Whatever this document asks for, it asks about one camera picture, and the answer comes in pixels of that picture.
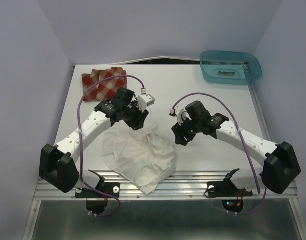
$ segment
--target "white cloth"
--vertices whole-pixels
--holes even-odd
[[[144,128],[133,131],[123,121],[103,135],[100,157],[114,172],[122,175],[144,194],[176,170],[173,143],[155,135],[156,121],[151,113]]]

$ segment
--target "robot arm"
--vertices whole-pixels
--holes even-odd
[[[104,131],[123,120],[133,130],[143,128],[148,115],[146,108],[154,104],[149,94],[139,95],[132,101],[134,92],[120,87],[109,101],[102,101],[82,124],[83,151]],[[47,144],[41,151],[39,176],[64,193],[75,188],[86,188],[79,179],[76,162],[80,155],[79,129],[58,142]],[[85,181],[101,190],[104,179],[92,171],[84,171]]]
[[[185,108],[171,109],[170,115],[177,118],[172,127],[175,143],[186,146],[197,133],[210,135],[214,139],[226,142],[244,151],[239,138],[240,132],[246,148],[261,167],[255,168],[260,186],[267,187],[274,193],[281,194],[300,173],[300,168],[292,146],[286,142],[278,145],[263,140],[243,129],[236,129],[233,122],[219,113],[211,116],[199,101]],[[254,177],[250,169],[234,169],[222,182],[209,182],[213,186],[209,192],[211,198],[236,196],[239,190],[253,188]]]

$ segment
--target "folded red cloth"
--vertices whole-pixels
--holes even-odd
[[[126,71],[121,67],[112,67],[106,70],[92,70],[91,74],[82,74],[83,92],[85,93],[90,86],[107,77],[126,75]],[[116,77],[108,81],[104,81],[92,88],[85,96],[85,102],[107,100],[115,96],[119,87],[127,87],[126,77]]]

